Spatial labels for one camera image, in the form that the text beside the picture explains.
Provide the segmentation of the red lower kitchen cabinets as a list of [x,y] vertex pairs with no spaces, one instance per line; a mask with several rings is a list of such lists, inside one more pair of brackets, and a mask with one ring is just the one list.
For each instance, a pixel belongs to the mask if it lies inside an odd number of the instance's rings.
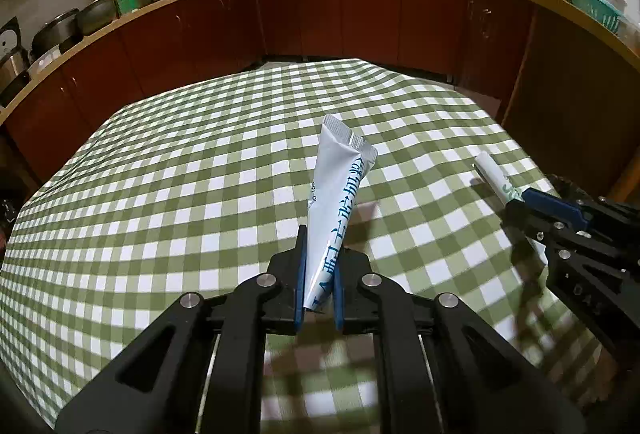
[[163,0],[55,59],[1,113],[1,163],[29,189],[123,106],[268,59],[360,58],[497,103],[544,172],[639,195],[639,58],[564,0]]

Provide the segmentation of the teal plastic basket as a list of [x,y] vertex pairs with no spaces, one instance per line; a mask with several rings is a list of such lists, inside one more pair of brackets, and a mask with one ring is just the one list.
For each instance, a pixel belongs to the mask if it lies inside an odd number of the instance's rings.
[[575,7],[616,34],[623,14],[607,0],[569,0]]

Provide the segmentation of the grey lidded pot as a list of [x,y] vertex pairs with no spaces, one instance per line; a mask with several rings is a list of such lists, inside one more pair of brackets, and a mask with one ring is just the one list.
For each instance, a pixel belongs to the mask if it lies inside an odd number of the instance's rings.
[[55,46],[58,46],[60,53],[64,54],[78,44],[84,37],[78,26],[78,14],[78,8],[71,9],[56,16],[42,27],[32,39],[30,51],[32,60],[50,52]]

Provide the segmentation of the white green-lettered tube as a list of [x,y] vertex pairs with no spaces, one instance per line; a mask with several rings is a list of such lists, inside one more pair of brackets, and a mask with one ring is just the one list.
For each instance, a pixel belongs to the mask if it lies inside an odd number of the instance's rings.
[[487,152],[482,151],[474,159],[474,168],[504,206],[513,200],[523,200],[518,188],[511,183],[502,168]]

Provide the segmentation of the dark cooking pot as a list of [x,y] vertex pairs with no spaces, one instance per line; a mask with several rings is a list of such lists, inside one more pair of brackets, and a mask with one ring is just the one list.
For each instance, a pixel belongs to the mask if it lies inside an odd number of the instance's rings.
[[83,35],[92,35],[118,17],[115,0],[95,0],[77,14],[78,28]]

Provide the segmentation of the white blue-lettered tube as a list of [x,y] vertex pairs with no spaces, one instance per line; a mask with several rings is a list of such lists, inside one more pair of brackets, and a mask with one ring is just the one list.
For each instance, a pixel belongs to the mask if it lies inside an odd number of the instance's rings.
[[320,310],[332,291],[359,187],[377,157],[367,139],[341,120],[323,118],[307,212],[303,300],[307,310]]

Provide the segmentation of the open rice cooker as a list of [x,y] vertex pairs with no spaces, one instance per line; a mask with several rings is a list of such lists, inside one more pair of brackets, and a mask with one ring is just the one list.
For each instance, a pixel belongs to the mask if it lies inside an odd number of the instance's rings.
[[0,102],[6,108],[30,82],[29,56],[16,17],[1,28],[0,45]]

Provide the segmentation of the green checkered tablecloth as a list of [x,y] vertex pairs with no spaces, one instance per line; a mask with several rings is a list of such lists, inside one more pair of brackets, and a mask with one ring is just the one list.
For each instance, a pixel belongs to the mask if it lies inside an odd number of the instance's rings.
[[406,291],[459,295],[576,405],[598,341],[545,287],[474,168],[551,185],[471,99],[358,59],[187,85],[105,121],[17,215],[1,269],[1,358],[52,425],[182,295],[226,293],[307,220],[320,124],[337,116],[378,158],[346,244]]

